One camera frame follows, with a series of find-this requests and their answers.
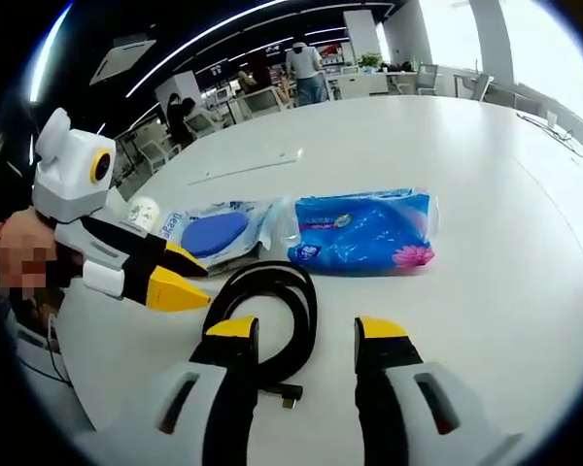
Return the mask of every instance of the blue sponge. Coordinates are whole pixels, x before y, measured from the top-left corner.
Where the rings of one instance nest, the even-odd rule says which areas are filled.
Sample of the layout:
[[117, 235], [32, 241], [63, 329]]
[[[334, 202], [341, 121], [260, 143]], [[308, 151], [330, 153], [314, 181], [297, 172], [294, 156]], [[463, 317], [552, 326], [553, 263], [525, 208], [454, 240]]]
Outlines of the blue sponge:
[[200, 218], [184, 230], [182, 248], [198, 258], [213, 255], [233, 243], [248, 224], [249, 219], [239, 212]]

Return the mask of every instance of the person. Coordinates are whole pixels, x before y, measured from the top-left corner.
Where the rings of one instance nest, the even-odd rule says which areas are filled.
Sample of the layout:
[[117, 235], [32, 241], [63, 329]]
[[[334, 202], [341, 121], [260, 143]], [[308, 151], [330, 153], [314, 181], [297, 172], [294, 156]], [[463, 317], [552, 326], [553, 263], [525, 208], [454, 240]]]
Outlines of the person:
[[184, 123], [184, 118], [187, 116], [179, 94], [173, 92], [168, 98], [166, 119], [168, 119], [168, 127], [173, 141], [175, 141], [175, 144], [179, 144], [182, 149], [185, 149], [194, 141], [194, 137]]
[[303, 36], [296, 36], [287, 54], [287, 68], [290, 76], [295, 76], [300, 107], [326, 100], [321, 60], [315, 47], [307, 46]]
[[[245, 95], [259, 92], [260, 90], [264, 90], [270, 86], [273, 86], [272, 76], [270, 75], [270, 68], [267, 66], [267, 55], [265, 50], [252, 53], [248, 58], [248, 64], [249, 69], [253, 75], [249, 76], [243, 70], [240, 70], [237, 75], [237, 81]], [[290, 93], [288, 88], [284, 84], [281, 87], [274, 87], [277, 94], [279, 95], [279, 98], [281, 99], [281, 102], [288, 104], [290, 102]]]
[[221, 116], [219, 114], [217, 114], [216, 112], [212, 112], [212, 111], [207, 110], [203, 107], [199, 107], [197, 109], [196, 102], [194, 102], [194, 99], [192, 99], [191, 97], [188, 97], [182, 101], [182, 107], [184, 108], [184, 115], [186, 115], [186, 118], [189, 118], [195, 111], [198, 111], [200, 114], [206, 116], [207, 118], [211, 119], [212, 121], [215, 121], [215, 122], [223, 121]]

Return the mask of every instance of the white desk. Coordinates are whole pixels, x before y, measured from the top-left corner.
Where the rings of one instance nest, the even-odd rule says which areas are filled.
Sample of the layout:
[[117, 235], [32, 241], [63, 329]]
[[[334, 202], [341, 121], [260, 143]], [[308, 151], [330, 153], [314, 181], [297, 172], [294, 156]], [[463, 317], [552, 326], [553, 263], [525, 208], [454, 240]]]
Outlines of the white desk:
[[[200, 174], [195, 167], [273, 150], [302, 156], [187, 186]], [[425, 360], [439, 361], [478, 394], [493, 422], [527, 434], [523, 449], [560, 420], [583, 386], [583, 159], [511, 109], [419, 96], [295, 109], [196, 141], [139, 194], [171, 209], [405, 186], [438, 197], [436, 257], [414, 277], [315, 277], [318, 339], [291, 378], [304, 396], [291, 412], [280, 399], [259, 396], [249, 464], [362, 464], [354, 405], [359, 314], [403, 325]], [[251, 300], [236, 315], [259, 317], [263, 357], [292, 331], [289, 311], [272, 298]], [[133, 389], [189, 358], [203, 316], [155, 314], [82, 282], [67, 290], [58, 337], [97, 428], [117, 418]]]

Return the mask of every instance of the blue package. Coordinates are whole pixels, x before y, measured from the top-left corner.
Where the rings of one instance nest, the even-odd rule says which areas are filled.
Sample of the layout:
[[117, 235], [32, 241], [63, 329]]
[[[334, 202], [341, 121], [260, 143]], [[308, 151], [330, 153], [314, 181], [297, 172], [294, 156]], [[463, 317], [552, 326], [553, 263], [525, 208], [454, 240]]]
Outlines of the blue package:
[[300, 242], [288, 259], [329, 271], [386, 272], [426, 265], [430, 196], [397, 189], [295, 203]]

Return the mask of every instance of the ceiling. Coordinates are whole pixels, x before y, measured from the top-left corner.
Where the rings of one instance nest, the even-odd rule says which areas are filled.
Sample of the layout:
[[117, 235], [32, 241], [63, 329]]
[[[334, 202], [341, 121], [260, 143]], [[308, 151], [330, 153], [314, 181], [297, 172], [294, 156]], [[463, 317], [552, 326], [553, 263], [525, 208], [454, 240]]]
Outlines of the ceiling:
[[[187, 41], [211, 26], [266, 1], [76, 2], [53, 43], [39, 102], [29, 109], [29, 114], [42, 125], [51, 112], [60, 106], [67, 110], [75, 127], [94, 132], [102, 123], [106, 123], [103, 134], [114, 138], [155, 104], [155, 88], [173, 74], [190, 69], [198, 71], [224, 58], [234, 57], [299, 32], [345, 26], [343, 12], [347, 10], [370, 9], [375, 20], [379, 21], [384, 20], [387, 14], [395, 13], [405, 3], [405, 0], [282, 1], [241, 17], [185, 48], [129, 98], [125, 97], [155, 65]], [[89, 86], [91, 77], [108, 50], [114, 46], [114, 41], [137, 34], [155, 39], [156, 43], [131, 69]], [[345, 30], [333, 31], [311, 36], [311, 40], [336, 39], [345, 35]], [[234, 63], [240, 65], [242, 62], [240, 59]], [[203, 87], [211, 84], [208, 76], [211, 74], [202, 73], [198, 76], [199, 84]], [[24, 87], [29, 86], [29, 77], [24, 76], [21, 83]]]

